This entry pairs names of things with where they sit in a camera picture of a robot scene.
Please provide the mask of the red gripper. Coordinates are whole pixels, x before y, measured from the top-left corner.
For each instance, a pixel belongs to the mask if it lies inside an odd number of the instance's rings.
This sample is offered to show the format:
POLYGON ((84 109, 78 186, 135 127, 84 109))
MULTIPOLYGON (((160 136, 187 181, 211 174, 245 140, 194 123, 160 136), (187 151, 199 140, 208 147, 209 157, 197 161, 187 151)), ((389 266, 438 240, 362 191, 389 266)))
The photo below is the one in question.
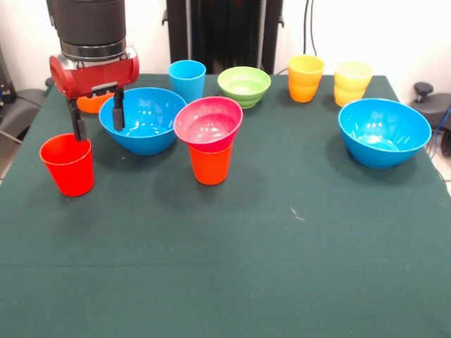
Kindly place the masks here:
POLYGON ((113 126, 115 131, 123 130, 123 87, 135 82, 140 72, 138 56, 133 46, 127 46, 122 56, 102 62, 72 61, 62 54, 51 56, 49 67, 56 87, 68 98, 73 133, 77 141, 87 141, 87 131, 76 99, 114 88, 113 126))

